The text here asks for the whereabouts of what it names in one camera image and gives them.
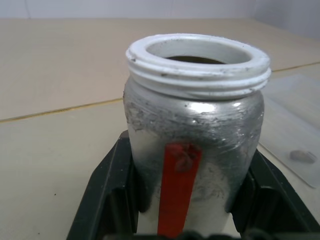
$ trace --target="red tape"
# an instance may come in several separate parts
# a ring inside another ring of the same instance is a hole
[[[184,229],[202,151],[191,143],[165,146],[158,235],[176,238]]]

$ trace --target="jar rim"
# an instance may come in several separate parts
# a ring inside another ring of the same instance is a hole
[[[142,38],[126,51],[132,78],[153,91],[191,99],[234,99],[262,89],[271,74],[263,51],[223,37],[174,33]],[[225,64],[167,59],[210,58]]]

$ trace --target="white wall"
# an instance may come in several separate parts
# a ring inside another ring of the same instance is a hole
[[[0,18],[249,18],[256,0],[0,0]]]
[[[254,18],[320,40],[320,0],[257,0]]]

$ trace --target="jar opening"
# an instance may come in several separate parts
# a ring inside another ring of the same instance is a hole
[[[194,64],[225,64],[212,58],[200,56],[169,56],[167,59]]]
[[[198,64],[242,64],[252,59],[239,45],[208,38],[160,39],[147,46],[146,51],[164,59]]]

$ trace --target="beige table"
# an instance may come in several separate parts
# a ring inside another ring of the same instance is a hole
[[[1,19],[0,33],[0,120],[121,98],[125,51],[148,35],[242,41],[274,71],[320,62],[320,42],[253,19]]]
[[[22,116],[0,123],[0,239],[66,238],[92,171],[126,129],[121,100],[70,107],[122,96],[123,51],[134,39],[222,35],[268,52],[273,78],[303,74],[320,81],[319,42],[249,19],[0,20],[0,30],[7,33],[0,37],[1,119]],[[70,109],[38,114],[61,108]],[[261,150],[320,222],[320,190]],[[225,232],[234,234],[230,223]]]

